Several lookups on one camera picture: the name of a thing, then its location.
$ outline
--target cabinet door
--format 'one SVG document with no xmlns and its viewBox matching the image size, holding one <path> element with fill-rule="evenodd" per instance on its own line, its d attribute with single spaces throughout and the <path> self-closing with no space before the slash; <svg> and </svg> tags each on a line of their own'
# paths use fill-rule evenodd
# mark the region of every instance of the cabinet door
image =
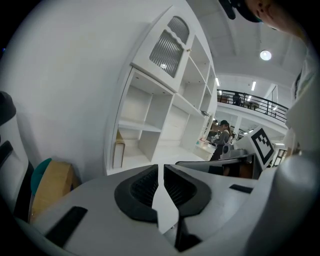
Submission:
<svg viewBox="0 0 320 256">
<path fill-rule="evenodd" d="M 132 65 L 178 92 L 194 37 L 188 18 L 172 6 L 151 28 Z"/>
</svg>

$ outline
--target white wall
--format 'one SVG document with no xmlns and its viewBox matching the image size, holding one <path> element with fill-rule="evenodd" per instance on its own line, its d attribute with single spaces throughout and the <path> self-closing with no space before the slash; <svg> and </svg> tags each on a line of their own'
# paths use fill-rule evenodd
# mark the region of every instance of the white wall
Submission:
<svg viewBox="0 0 320 256">
<path fill-rule="evenodd" d="M 276 66 L 267 61 L 247 56 L 215 57 L 213 59 L 214 70 L 219 75 L 240 75 L 252 79 L 264 79 L 277 85 L 290 87 L 298 74 L 292 74 L 281 66 Z"/>
<path fill-rule="evenodd" d="M 258 111 L 252 111 L 251 109 L 247 109 L 245 107 L 238 107 L 235 105 L 218 102 L 216 111 L 243 117 L 259 125 L 269 127 L 275 131 L 278 131 L 283 135 L 285 135 L 288 130 L 284 122 L 281 122 L 269 115 L 260 113 Z"/>
<path fill-rule="evenodd" d="M 284 87 L 284 86 L 278 86 L 278 103 L 287 107 L 291 108 L 291 88 L 290 87 Z"/>
<path fill-rule="evenodd" d="M 171 5 L 189 17 L 211 58 L 184 0 L 52 0 L 29 15 L 1 60 L 0 90 L 13 98 L 34 166 L 54 157 L 72 163 L 83 182 L 104 174 L 119 74 L 136 40 Z"/>
</svg>

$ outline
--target black rubber pad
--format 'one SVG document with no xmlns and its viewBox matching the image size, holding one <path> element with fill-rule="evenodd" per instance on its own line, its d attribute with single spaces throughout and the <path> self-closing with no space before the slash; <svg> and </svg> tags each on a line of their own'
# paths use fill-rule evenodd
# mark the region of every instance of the black rubber pad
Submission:
<svg viewBox="0 0 320 256">
<path fill-rule="evenodd" d="M 229 187 L 230 189 L 237 190 L 243 193 L 251 194 L 252 190 L 254 190 L 252 187 L 248 186 L 241 186 L 237 184 L 233 184 Z"/>
<path fill-rule="evenodd" d="M 87 211 L 88 210 L 83 207 L 73 206 L 45 237 L 62 248 L 86 215 Z"/>
</svg>

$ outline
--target balcony railing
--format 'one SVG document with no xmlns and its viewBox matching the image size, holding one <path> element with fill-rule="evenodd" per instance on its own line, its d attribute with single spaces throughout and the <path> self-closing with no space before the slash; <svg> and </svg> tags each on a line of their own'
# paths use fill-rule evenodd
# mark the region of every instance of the balcony railing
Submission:
<svg viewBox="0 0 320 256">
<path fill-rule="evenodd" d="M 288 108 L 266 98 L 233 90 L 218 90 L 217 101 L 263 113 L 281 122 L 286 122 Z"/>
</svg>

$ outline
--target woman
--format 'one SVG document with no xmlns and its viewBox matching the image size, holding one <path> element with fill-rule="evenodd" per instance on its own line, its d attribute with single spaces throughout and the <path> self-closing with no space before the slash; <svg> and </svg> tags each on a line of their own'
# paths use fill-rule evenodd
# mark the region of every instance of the woman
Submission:
<svg viewBox="0 0 320 256">
<path fill-rule="evenodd" d="M 216 139 L 213 143 L 217 144 L 216 149 L 211 157 L 211 161 L 219 160 L 220 156 L 222 155 L 222 149 L 224 145 L 230 143 L 231 131 L 230 131 L 230 125 L 226 120 L 222 120 L 220 122 L 220 130 L 221 135 L 220 138 Z"/>
</svg>

